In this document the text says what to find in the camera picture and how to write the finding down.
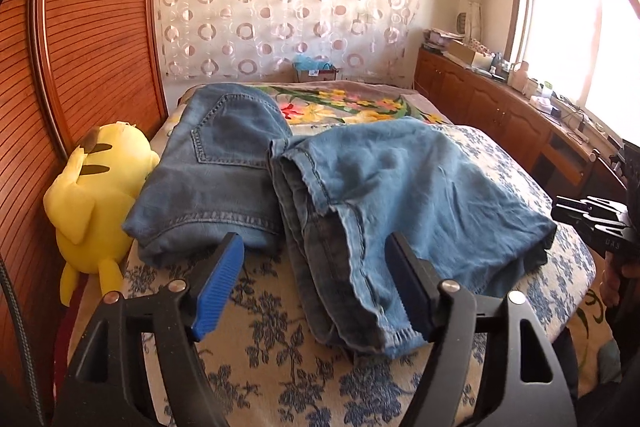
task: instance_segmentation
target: person's hand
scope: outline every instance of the person's hand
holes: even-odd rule
[[[602,282],[600,283],[600,297],[607,308],[620,304],[620,276],[626,279],[640,279],[640,262],[633,261],[623,264],[622,268],[616,268],[614,256],[607,252],[606,265]],[[640,303],[640,284],[636,286],[636,293],[632,304]]]

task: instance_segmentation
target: floral bedspread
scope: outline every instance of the floral bedspread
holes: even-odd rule
[[[443,118],[414,91],[389,87],[356,89],[344,84],[322,89],[261,86],[280,105],[294,134],[360,121],[410,115]],[[182,109],[172,115],[152,141],[162,153]],[[530,176],[489,137],[469,127],[439,125],[495,182],[506,186],[541,212],[551,201]],[[184,277],[188,264],[162,271],[138,258],[134,243],[127,261],[123,293],[146,295]],[[549,338],[555,338],[575,312],[594,277],[591,255],[573,229],[559,225],[549,262],[516,286],[531,302]],[[158,419],[174,425],[155,356],[154,340],[145,340],[149,382]],[[476,402],[485,337],[476,335],[468,382],[457,420],[468,417]],[[396,426],[417,388],[431,346],[397,360],[354,356],[316,343],[300,305],[286,252],[274,259],[249,255],[220,323],[198,352],[211,388],[230,427],[295,425],[329,427]]]

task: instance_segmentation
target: cabinet door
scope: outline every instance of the cabinet door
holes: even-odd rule
[[[464,125],[472,93],[473,90],[464,78],[447,71],[442,75],[442,86],[435,100],[431,100],[431,102],[450,121],[457,125]]]
[[[415,74],[415,89],[436,105],[442,86],[442,72],[428,58],[420,61]]]
[[[493,89],[474,89],[469,102],[466,117],[467,124],[481,130],[493,140],[497,141],[503,102]]]
[[[508,108],[500,122],[496,141],[527,172],[531,172],[549,129],[538,115],[530,116]]]

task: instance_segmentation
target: pikachu plush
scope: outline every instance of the pikachu plush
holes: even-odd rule
[[[60,300],[69,306],[79,273],[97,273],[104,295],[120,290],[118,263],[132,238],[122,231],[129,209],[160,158],[145,135],[128,123],[94,128],[74,150],[44,196],[66,265]]]

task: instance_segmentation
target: folded jeans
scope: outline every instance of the folded jeans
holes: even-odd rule
[[[413,118],[274,140],[269,168],[312,333],[364,353],[397,357],[424,343],[385,265],[389,233],[441,277],[501,296],[546,263],[556,230]]]
[[[140,259],[165,267],[217,246],[227,232],[249,250],[276,253],[282,220],[266,154],[271,140],[290,136],[278,106],[255,87],[197,90],[124,222]]]

